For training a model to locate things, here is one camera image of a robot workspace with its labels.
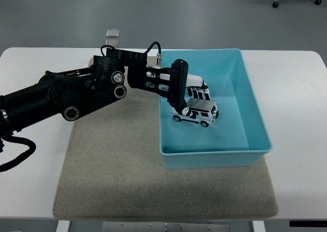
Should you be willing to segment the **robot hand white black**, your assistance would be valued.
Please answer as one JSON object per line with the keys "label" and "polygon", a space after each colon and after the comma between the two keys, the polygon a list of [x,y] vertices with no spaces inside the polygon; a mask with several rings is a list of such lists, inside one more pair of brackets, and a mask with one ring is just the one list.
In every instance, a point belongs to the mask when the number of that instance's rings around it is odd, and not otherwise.
{"label": "robot hand white black", "polygon": [[189,107],[183,99],[182,105],[176,109],[180,120],[195,119],[196,115],[193,113],[193,109],[209,112],[213,107],[214,102],[210,100],[209,87],[200,76],[188,74],[186,92],[190,97],[191,106]]}

